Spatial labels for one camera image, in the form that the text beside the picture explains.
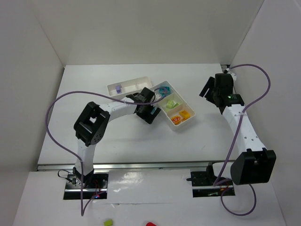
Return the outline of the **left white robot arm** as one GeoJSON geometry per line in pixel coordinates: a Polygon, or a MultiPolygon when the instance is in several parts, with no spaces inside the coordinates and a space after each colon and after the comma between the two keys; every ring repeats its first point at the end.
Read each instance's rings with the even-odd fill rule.
{"type": "Polygon", "coordinates": [[[80,158],[73,167],[73,174],[83,186],[92,181],[95,148],[104,137],[108,123],[125,115],[136,114],[146,123],[152,124],[160,112],[153,105],[158,102],[156,97],[155,92],[143,88],[139,93],[129,94],[108,104],[89,102],[86,105],[73,126],[78,139],[77,155],[80,158]]]}

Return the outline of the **purple lego brick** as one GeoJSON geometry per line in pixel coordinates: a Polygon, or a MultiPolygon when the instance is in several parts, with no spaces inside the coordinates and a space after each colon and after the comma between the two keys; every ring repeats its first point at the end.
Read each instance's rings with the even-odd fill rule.
{"type": "Polygon", "coordinates": [[[122,91],[121,91],[121,86],[120,85],[117,85],[116,86],[116,92],[117,92],[117,94],[119,94],[119,93],[121,93],[122,91]]]}

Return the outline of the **teal square lego brick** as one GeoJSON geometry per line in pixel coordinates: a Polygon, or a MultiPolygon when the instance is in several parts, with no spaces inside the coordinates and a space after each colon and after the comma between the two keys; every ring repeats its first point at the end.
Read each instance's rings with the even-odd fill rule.
{"type": "Polygon", "coordinates": [[[159,88],[159,94],[162,96],[162,97],[167,97],[171,94],[171,90],[170,90],[170,87],[168,86],[163,86],[163,87],[160,87],[159,88]]]}

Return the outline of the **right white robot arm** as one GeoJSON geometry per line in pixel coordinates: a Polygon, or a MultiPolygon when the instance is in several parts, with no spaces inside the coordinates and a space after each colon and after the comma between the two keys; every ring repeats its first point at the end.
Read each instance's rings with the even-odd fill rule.
{"type": "Polygon", "coordinates": [[[276,154],[267,149],[257,136],[242,97],[233,92],[234,81],[232,74],[218,73],[208,79],[199,94],[219,108],[234,135],[230,149],[237,147],[239,153],[234,162],[229,161],[231,152],[228,152],[223,163],[212,163],[216,177],[214,185],[226,179],[236,185],[267,183],[276,162],[276,154]]]}

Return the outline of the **round orange patterned lego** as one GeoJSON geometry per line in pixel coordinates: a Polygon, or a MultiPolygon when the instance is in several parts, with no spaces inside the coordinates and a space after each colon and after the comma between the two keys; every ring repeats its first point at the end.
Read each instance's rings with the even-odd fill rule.
{"type": "Polygon", "coordinates": [[[174,125],[178,125],[182,122],[182,119],[179,115],[176,115],[171,118],[171,121],[173,122],[174,125]]]}

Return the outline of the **green lego brick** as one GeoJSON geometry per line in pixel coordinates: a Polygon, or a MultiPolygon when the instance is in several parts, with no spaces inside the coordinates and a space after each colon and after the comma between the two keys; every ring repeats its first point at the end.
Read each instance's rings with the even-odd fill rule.
{"type": "Polygon", "coordinates": [[[171,109],[176,108],[179,105],[178,102],[174,101],[174,100],[169,100],[166,104],[166,110],[170,111],[171,109]]]}

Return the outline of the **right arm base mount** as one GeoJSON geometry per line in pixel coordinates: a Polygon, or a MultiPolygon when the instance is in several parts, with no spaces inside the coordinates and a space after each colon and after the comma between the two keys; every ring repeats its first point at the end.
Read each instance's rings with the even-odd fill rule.
{"type": "Polygon", "coordinates": [[[213,186],[217,176],[214,175],[213,163],[210,162],[206,169],[191,171],[186,181],[191,182],[193,198],[235,196],[235,190],[231,181],[221,185],[213,186]]]}

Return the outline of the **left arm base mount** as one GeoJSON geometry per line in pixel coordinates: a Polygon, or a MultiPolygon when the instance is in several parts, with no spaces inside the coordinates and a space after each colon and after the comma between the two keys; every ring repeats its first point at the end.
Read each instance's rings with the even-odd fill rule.
{"type": "MultiPolygon", "coordinates": [[[[80,200],[80,181],[75,175],[65,169],[58,171],[58,177],[66,181],[63,199],[64,200],[80,200]]],[[[92,196],[94,199],[107,199],[108,173],[96,173],[92,176],[89,184],[83,187],[83,199],[89,200],[92,196]]]]}

